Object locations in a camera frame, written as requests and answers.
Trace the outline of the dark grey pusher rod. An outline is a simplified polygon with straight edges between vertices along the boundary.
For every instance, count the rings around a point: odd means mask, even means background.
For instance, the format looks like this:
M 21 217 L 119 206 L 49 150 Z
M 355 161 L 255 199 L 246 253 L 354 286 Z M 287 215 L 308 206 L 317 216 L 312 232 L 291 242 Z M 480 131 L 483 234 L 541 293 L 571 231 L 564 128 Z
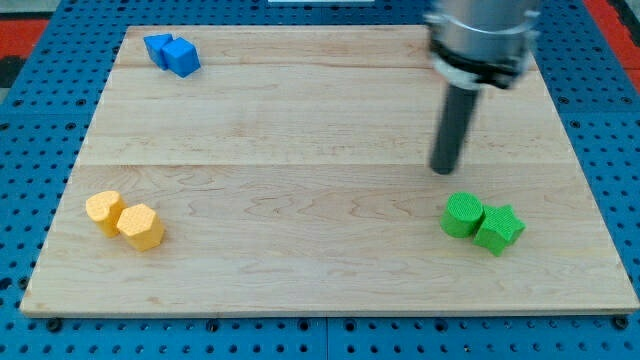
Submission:
M 448 175 L 456 169 L 479 94 L 479 89 L 448 86 L 429 160 L 437 174 Z

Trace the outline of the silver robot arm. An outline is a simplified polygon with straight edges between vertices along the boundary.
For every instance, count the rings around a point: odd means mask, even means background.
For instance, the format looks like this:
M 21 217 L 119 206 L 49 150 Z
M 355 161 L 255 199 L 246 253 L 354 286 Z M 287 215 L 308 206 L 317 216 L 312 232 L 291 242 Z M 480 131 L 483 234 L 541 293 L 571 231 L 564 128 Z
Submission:
M 509 89 L 528 69 L 540 11 L 540 0 L 440 0 L 424 14 L 433 67 L 447 82 L 434 172 L 456 169 L 482 89 Z

